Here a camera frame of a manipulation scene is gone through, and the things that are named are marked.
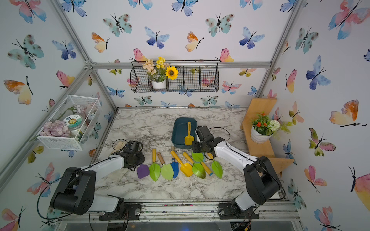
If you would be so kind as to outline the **purple shovel pink handle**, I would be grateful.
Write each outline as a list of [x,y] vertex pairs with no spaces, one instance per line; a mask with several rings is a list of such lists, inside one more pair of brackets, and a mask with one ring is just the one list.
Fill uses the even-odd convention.
[[138,179],[143,179],[148,175],[149,175],[149,166],[146,165],[146,164],[141,164],[137,168],[137,177],[138,177]]

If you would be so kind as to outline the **green leaf shovel yellow handle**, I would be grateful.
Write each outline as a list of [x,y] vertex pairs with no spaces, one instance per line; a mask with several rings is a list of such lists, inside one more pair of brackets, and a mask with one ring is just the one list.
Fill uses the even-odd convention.
[[156,149],[152,149],[152,164],[149,166],[149,176],[150,178],[156,182],[159,179],[161,174],[161,168],[159,164],[156,162],[157,151]]

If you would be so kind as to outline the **yellow scoop shovel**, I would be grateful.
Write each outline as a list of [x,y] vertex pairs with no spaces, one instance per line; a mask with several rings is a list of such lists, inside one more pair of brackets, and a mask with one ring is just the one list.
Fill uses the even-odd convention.
[[183,163],[174,150],[170,151],[173,158],[181,165],[180,170],[186,177],[191,177],[193,175],[192,166],[189,163]]

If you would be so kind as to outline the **green shovel wooden handle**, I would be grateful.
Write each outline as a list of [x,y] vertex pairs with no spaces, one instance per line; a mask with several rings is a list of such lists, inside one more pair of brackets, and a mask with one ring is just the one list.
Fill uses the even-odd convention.
[[157,152],[157,156],[162,164],[161,175],[163,176],[164,179],[168,181],[172,180],[174,176],[174,171],[173,171],[172,166],[170,164],[165,164],[165,161],[160,152]]

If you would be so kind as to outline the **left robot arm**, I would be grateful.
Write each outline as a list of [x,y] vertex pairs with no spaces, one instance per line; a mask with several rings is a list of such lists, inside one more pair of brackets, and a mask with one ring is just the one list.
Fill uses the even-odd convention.
[[74,215],[104,212],[101,220],[128,218],[124,199],[95,193],[95,185],[111,173],[136,167],[145,161],[143,144],[129,141],[105,160],[87,167],[70,167],[65,170],[51,199],[50,207]]

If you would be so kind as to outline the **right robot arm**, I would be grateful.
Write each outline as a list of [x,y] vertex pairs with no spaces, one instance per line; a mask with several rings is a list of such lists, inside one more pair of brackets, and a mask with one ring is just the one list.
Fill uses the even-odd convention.
[[214,137],[208,127],[196,129],[197,140],[192,143],[195,153],[211,153],[232,164],[244,174],[246,191],[234,199],[240,211],[263,205],[282,189],[281,182],[269,158],[255,157],[233,147],[225,139]]

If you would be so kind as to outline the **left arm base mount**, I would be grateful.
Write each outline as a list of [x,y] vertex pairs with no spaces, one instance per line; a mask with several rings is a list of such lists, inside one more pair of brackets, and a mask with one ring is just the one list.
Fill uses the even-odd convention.
[[139,220],[142,211],[141,204],[127,204],[124,198],[118,197],[118,205],[113,212],[105,212],[104,215],[99,216],[100,221],[114,221],[126,220],[136,221]]

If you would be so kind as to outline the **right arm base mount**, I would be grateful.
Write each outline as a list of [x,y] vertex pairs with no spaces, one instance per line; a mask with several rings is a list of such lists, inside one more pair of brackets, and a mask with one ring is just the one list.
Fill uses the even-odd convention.
[[256,207],[253,206],[247,210],[241,210],[235,201],[231,203],[218,204],[218,216],[220,219],[259,219],[256,214]]

